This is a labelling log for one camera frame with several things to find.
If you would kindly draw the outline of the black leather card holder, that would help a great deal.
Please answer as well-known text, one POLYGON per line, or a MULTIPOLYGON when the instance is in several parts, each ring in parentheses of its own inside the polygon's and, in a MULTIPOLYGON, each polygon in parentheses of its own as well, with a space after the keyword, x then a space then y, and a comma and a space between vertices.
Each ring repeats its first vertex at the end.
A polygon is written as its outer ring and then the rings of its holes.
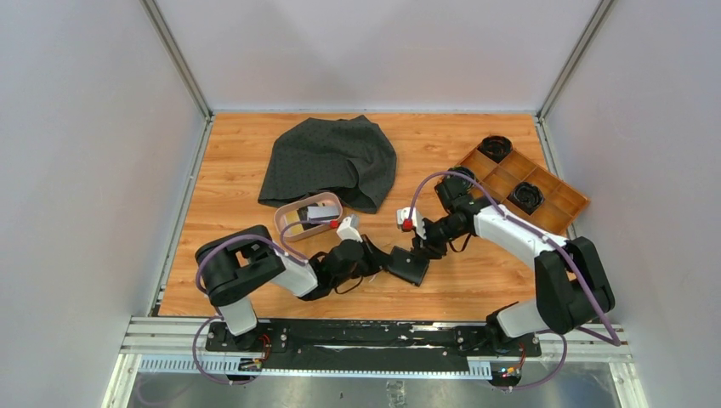
POLYGON ((389 254, 385 269, 393 276, 421 286, 429 268, 429 260, 406 249, 394 246, 389 254))

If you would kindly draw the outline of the pink oval tray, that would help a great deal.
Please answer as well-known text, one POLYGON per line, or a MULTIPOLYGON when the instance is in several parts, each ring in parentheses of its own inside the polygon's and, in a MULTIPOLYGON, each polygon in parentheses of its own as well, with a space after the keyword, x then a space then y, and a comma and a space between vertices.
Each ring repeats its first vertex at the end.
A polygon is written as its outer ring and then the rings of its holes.
POLYGON ((307 219, 308 206, 327 206, 334 205, 342 209, 343 205, 339 198, 332 192, 321 192, 311 195, 303 199, 285 204, 275 211, 274 221, 278 232, 283 239, 288 242, 300 241, 309 238, 312 235, 320 234, 331 228, 332 221, 339 221, 340 217, 330 221, 309 221, 307 219), (284 215, 286 213, 297 211, 301 217, 301 221, 295 224, 286 225, 284 215))

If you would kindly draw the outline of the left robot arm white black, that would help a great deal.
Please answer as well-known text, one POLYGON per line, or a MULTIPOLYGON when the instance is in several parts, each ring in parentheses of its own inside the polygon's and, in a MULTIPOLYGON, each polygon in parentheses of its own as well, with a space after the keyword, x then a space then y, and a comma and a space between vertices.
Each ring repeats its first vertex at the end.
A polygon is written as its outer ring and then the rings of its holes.
POLYGON ((254 349, 260 340, 251 293, 267 283, 310 302, 340 293, 347 281, 361 280, 386 270, 391 257, 366 235, 343 239, 328 252, 300 260, 255 225, 208 242, 196 250, 196 286, 222 318, 227 338, 240 351, 254 349))

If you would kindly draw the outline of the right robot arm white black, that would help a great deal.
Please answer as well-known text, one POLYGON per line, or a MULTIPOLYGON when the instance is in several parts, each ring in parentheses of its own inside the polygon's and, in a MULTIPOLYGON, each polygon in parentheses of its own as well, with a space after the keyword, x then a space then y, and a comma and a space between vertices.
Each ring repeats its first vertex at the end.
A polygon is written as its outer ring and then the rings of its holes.
POLYGON ((421 189, 408 207, 396 213, 396 223, 415 234, 414 243, 430 255, 442 256, 451 241, 472 235, 514 255, 534 272, 535 297, 499 309, 486 318, 485 342, 495 354, 508 354, 527 334, 550 331, 565 335, 583 331, 599 319, 607 333, 594 336, 619 345, 621 340, 607 312, 616 301, 595 245, 585 237, 567 239, 539 229, 494 200, 473 177, 454 171, 432 173, 440 178, 436 194, 448 212, 435 222, 417 210, 421 189))

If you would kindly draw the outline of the grey credit card stack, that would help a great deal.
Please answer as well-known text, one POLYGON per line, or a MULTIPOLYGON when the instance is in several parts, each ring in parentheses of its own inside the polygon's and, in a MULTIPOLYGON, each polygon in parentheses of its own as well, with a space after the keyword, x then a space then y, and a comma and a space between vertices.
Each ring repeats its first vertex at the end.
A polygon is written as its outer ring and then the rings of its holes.
POLYGON ((308 206, 307 219, 309 221, 330 221, 342 215, 342 209, 334 206, 308 206))

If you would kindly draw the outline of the black round part left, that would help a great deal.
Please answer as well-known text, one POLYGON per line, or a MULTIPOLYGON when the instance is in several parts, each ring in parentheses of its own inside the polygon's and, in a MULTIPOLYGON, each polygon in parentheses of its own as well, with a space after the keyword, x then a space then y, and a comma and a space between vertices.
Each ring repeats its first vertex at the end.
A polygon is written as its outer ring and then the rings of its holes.
POLYGON ((474 173, 471 169, 469 169, 469 168, 467 168, 467 167, 464 167, 464 166, 451 167, 451 168, 448 169, 448 171, 449 171, 449 172, 454 172, 454 173, 463 174, 463 175, 465 175, 466 177, 468 177, 469 179, 472 179, 473 181, 477 181, 477 180, 478 180, 478 179, 476 178, 476 176, 475 176, 475 173, 474 173))

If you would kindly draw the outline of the black round part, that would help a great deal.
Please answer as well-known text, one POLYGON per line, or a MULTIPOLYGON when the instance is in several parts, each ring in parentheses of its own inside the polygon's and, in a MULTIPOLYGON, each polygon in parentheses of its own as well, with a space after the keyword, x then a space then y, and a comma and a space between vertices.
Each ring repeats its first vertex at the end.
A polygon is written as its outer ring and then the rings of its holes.
POLYGON ((449 172, 454 172, 454 173, 463 174, 463 175, 465 175, 466 177, 468 177, 469 179, 472 179, 473 181, 477 181, 477 180, 478 180, 478 179, 476 178, 476 176, 475 176, 475 173, 474 173, 471 169, 469 169, 469 168, 467 168, 467 167, 464 167, 464 166, 451 167, 451 168, 448 169, 448 171, 449 171, 449 172))
POLYGON ((495 163, 500 163, 512 150, 513 144, 511 140, 501 135, 485 137, 477 147, 477 151, 495 163))
POLYGON ((532 215, 544 203, 545 196, 537 186, 524 181, 514 187, 507 200, 527 215, 532 215))

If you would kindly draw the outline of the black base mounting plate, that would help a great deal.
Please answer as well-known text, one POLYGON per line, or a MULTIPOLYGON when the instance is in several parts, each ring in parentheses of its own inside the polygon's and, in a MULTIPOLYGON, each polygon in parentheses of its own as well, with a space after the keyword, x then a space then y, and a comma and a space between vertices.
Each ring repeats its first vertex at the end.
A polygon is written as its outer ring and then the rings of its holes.
POLYGON ((482 324, 398 320, 260 320, 234 337, 222 322, 206 336, 209 352, 266 354, 268 369, 466 371, 471 357, 538 357, 531 334, 494 343, 482 324))

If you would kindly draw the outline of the dark grey dotted cloth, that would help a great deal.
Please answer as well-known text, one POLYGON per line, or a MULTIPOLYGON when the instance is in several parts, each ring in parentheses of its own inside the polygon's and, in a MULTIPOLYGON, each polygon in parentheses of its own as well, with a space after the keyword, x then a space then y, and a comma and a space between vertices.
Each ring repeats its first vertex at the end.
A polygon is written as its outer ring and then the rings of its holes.
POLYGON ((258 202, 281 207, 321 192, 346 207, 375 214, 395 183, 397 154, 365 116, 309 118, 273 144, 258 202))

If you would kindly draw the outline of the black round part right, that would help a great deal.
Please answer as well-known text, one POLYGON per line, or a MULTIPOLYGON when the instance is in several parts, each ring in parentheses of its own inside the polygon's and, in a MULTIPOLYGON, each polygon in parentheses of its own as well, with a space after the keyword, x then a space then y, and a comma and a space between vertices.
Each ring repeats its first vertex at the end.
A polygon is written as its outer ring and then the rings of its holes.
POLYGON ((527 215, 532 215, 544 203, 545 196, 537 186, 524 181, 514 187, 507 200, 527 215))

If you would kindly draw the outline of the black round part top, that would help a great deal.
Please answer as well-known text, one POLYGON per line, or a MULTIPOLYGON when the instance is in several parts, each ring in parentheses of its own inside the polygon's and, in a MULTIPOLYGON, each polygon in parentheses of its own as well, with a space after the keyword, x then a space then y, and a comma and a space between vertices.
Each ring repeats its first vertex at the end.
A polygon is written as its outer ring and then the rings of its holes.
POLYGON ((495 163, 500 163, 512 150, 513 144, 511 140, 501 135, 485 137, 477 147, 477 151, 495 163))

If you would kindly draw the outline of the orange compartment tray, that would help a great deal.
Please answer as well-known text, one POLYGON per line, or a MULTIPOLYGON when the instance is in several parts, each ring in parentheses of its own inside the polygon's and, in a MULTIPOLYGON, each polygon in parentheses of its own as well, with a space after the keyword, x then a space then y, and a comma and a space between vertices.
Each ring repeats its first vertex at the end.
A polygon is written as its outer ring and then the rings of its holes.
POLYGON ((450 170, 474 179, 513 214, 557 235, 563 235, 590 204, 582 192, 500 135, 484 138, 450 170))

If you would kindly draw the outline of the aluminium frame rail front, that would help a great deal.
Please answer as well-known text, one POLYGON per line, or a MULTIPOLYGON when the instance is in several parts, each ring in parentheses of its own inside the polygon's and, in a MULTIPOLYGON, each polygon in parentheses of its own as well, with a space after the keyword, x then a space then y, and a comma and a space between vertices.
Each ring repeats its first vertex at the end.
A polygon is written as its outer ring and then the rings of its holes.
POLYGON ((121 351, 143 372, 198 372, 240 381, 259 376, 490 380, 533 362, 629 363, 626 343, 602 341, 600 325, 563 337, 523 336, 500 350, 482 341, 479 322, 262 319, 244 340, 219 321, 134 318, 121 351))

